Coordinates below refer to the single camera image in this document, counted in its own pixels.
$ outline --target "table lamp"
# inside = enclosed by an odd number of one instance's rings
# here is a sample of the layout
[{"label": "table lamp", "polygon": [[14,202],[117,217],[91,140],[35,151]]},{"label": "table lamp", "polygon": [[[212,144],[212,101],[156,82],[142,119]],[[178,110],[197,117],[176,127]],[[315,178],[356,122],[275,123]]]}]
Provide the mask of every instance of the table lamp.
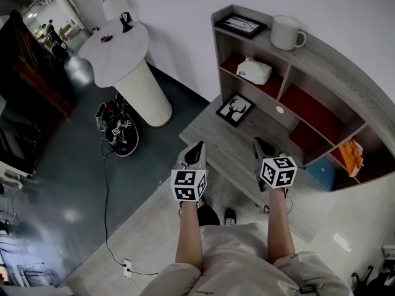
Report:
[{"label": "table lamp", "polygon": [[126,0],[103,0],[103,9],[106,20],[110,21],[119,18],[122,25],[122,33],[126,33],[132,29],[128,23],[131,21],[130,13],[127,11],[129,5]]}]

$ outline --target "gray wooden bookshelf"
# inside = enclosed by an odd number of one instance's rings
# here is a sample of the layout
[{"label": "gray wooden bookshelf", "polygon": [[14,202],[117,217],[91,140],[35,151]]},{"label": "gray wooden bookshelf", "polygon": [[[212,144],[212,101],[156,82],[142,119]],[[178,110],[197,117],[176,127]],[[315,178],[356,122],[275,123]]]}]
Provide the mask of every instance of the gray wooden bookshelf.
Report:
[{"label": "gray wooden bookshelf", "polygon": [[[215,26],[231,13],[262,22],[268,28],[248,39]],[[267,201],[256,185],[254,137],[274,142],[302,169],[323,158],[329,161],[336,169],[331,191],[394,172],[393,102],[350,60],[308,33],[302,48],[293,51],[275,48],[270,43],[271,26],[271,16],[240,6],[230,5],[212,15],[220,96],[180,137],[188,144],[205,141],[208,162],[259,205]],[[246,56],[273,67],[265,85],[253,84],[236,75],[237,66]],[[256,105],[237,128],[215,114],[234,92]],[[278,113],[278,106],[285,112]],[[364,148],[365,166],[355,178],[348,176],[338,150],[352,137]],[[293,189],[323,191],[301,169]],[[299,230],[301,221],[296,221]],[[301,233],[309,241],[313,231]]]}]

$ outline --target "white bag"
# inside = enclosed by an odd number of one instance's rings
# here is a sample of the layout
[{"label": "white bag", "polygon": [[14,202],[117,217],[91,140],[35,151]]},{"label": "white bag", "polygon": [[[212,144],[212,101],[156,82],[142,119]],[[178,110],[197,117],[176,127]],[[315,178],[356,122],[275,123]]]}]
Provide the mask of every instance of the white bag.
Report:
[{"label": "white bag", "polygon": [[255,84],[265,84],[272,73],[271,66],[257,62],[250,57],[238,65],[237,75]]}]

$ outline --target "white round table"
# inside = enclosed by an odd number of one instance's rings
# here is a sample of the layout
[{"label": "white round table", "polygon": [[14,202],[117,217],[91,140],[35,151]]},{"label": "white round table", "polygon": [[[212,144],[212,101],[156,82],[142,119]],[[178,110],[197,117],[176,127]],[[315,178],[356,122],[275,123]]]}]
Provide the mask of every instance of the white round table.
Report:
[{"label": "white round table", "polygon": [[[122,33],[120,20],[110,21],[85,42],[78,56],[90,61],[97,86],[114,86],[149,125],[164,126],[172,117],[172,106],[144,59],[147,29],[138,22],[132,25],[129,32]],[[106,35],[112,39],[102,43],[100,39]]]}]

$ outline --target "orange bag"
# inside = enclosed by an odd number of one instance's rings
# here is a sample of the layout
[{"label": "orange bag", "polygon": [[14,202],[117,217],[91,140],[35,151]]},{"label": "orange bag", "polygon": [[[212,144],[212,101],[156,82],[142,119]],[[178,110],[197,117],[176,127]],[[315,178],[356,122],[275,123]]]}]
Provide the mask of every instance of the orange bag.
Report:
[{"label": "orange bag", "polygon": [[362,152],[364,149],[352,139],[341,145],[339,150],[343,156],[349,176],[356,176],[363,166],[364,159],[362,158]]}]

